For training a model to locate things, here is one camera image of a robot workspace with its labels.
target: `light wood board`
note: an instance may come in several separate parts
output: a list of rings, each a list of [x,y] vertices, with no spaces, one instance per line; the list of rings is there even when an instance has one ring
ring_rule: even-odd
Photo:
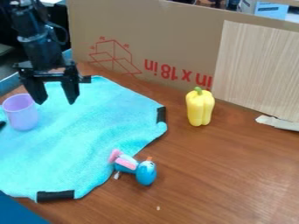
[[[299,122],[299,34],[225,21],[216,98]]]

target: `wooden table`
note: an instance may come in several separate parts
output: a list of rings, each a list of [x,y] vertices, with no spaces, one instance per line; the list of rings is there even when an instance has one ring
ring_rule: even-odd
[[[82,64],[80,70],[97,73]],[[169,130],[137,155],[153,157],[156,182],[143,187],[123,174],[84,199],[18,201],[60,223],[299,223],[298,133],[258,124],[260,113],[222,101],[210,125],[194,128],[187,122],[185,93],[102,75],[166,106]]]

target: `turquoise towel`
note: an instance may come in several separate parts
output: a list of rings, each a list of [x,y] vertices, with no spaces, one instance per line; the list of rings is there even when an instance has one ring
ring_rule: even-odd
[[[112,174],[112,149],[134,156],[167,130],[161,104],[106,78],[80,84],[74,105],[59,83],[46,89],[37,128],[0,131],[0,190],[10,196],[81,198]]]

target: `bell pepper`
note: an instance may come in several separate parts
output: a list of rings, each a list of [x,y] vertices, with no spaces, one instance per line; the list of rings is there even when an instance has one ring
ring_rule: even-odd
[[[187,115],[193,126],[207,125],[211,121],[215,99],[212,93],[195,87],[186,95]]]

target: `cup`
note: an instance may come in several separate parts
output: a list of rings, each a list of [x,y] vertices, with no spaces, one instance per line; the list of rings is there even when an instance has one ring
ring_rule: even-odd
[[[29,94],[15,94],[2,106],[14,130],[31,130],[38,124],[38,111]]]

